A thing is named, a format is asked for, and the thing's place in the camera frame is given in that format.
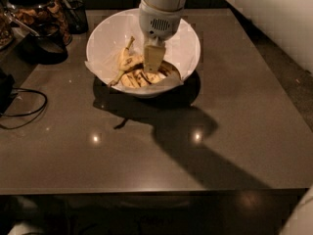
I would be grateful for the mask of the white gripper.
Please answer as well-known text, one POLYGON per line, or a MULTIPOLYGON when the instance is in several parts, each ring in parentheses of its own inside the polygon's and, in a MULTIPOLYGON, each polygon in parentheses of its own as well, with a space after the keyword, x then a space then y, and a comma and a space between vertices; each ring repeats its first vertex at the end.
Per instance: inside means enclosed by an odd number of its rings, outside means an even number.
POLYGON ((175 0, 141 0, 139 26, 144 35, 144 71, 157 72, 165 55, 164 42, 178 30, 182 6, 175 0))

